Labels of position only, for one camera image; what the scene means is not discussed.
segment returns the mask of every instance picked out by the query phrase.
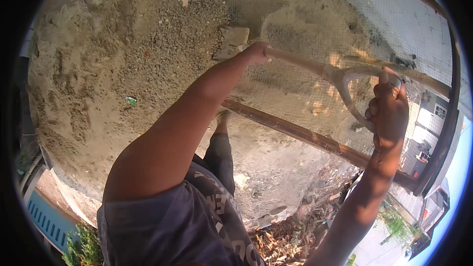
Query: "foot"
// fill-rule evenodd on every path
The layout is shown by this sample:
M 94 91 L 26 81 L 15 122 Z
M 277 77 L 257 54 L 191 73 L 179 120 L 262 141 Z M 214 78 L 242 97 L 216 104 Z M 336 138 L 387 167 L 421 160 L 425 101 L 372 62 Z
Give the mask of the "foot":
M 219 112 L 217 116 L 215 117 L 215 120 L 217 122 L 217 125 L 226 125 L 228 121 L 231 119 L 235 118 L 237 116 L 236 113 L 230 111 L 230 110 L 223 110 L 222 112 Z

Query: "blue vent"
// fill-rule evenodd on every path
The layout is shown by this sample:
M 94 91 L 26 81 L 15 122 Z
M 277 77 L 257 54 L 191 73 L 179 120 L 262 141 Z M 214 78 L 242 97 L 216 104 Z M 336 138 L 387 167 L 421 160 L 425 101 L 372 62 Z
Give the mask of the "blue vent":
M 68 235 L 73 241 L 79 240 L 79 236 L 70 233 L 71 230 L 77 232 L 76 225 L 53 209 L 36 191 L 31 194 L 27 208 L 39 230 L 62 252 L 67 251 Z

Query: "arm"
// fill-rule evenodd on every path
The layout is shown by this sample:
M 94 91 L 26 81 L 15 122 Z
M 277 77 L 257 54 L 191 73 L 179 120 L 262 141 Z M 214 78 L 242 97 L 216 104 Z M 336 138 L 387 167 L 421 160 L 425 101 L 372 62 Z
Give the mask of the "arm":
M 368 233 L 376 219 L 381 202 L 393 182 L 401 156 L 409 118 L 405 85 L 398 90 L 388 83 L 387 72 L 375 86 L 365 116 L 377 128 L 373 137 L 375 151 L 363 177 L 346 199 L 332 227 L 305 265 L 344 265 L 357 244 Z
M 202 74 L 153 126 L 121 152 L 103 192 L 104 201 L 146 198 L 179 185 L 219 105 L 245 69 L 268 60 L 257 42 Z

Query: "sand pile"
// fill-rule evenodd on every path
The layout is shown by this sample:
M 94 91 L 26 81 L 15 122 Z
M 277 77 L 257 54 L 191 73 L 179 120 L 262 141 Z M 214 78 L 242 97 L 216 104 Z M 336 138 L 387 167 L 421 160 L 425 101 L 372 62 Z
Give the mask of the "sand pile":
M 215 64 L 227 22 L 214 0 L 80 0 L 41 18 L 32 118 L 68 185 L 101 200 L 122 149 Z

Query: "sky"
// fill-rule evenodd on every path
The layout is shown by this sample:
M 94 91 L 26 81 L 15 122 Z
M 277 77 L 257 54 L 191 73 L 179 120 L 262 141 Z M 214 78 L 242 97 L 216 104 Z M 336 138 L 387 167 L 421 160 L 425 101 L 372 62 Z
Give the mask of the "sky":
M 432 236 L 430 246 L 423 250 L 420 254 L 414 257 L 407 263 L 407 266 L 421 266 L 424 265 L 434 252 L 437 245 L 444 236 L 453 216 L 456 213 L 458 202 L 463 193 L 468 167 L 470 165 L 470 156 L 472 149 L 472 122 L 464 119 L 465 128 L 460 135 L 460 140 L 453 155 L 452 163 L 446 173 L 448 179 L 448 187 L 450 189 L 450 210 L 446 213 L 442 221 L 437 225 Z

